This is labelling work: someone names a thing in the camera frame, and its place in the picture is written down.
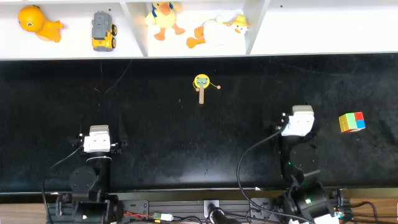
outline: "black tabletop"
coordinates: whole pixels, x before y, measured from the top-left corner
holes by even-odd
[[[117,133],[119,115],[130,148],[113,157],[113,192],[235,188],[240,155],[269,134],[262,124],[306,103],[319,130],[296,148],[297,166],[313,163],[328,187],[398,185],[396,54],[133,60],[121,77],[129,62],[0,63],[0,192],[39,192],[80,126]],[[221,85],[204,105],[199,73]],[[357,111],[366,129],[340,133],[338,117]],[[248,154],[244,186],[285,187],[278,158],[273,143]],[[84,163],[76,155],[51,171],[48,190],[68,190]]]

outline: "colorful cube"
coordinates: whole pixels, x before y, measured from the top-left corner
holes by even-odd
[[[342,133],[360,131],[365,128],[362,112],[346,113],[338,118]]]

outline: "stuffed animal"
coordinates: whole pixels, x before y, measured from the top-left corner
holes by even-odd
[[[18,13],[19,25],[28,32],[35,32],[37,37],[59,43],[61,41],[60,29],[63,25],[60,21],[48,21],[38,6],[26,6]]]
[[[192,49],[198,44],[212,46],[233,44],[237,35],[244,35],[249,24],[244,15],[238,15],[232,22],[223,22],[222,17],[206,21],[203,26],[195,29],[196,38],[188,38],[187,46]]]
[[[185,32],[185,29],[179,28],[176,25],[177,15],[174,10],[181,12],[182,6],[177,2],[153,2],[152,11],[145,18],[145,23],[148,26],[158,25],[160,32],[155,34],[157,40],[165,39],[165,32],[168,28],[173,28],[176,35],[181,35]]]

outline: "wooden handle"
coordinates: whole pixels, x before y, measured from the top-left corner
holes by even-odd
[[[199,104],[205,103],[205,89],[203,86],[199,88]]]

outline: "yellow and gray toy truck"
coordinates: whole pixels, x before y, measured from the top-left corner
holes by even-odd
[[[109,52],[116,47],[114,36],[118,34],[118,28],[112,24],[112,17],[105,12],[96,12],[92,30],[93,48],[99,52]]]

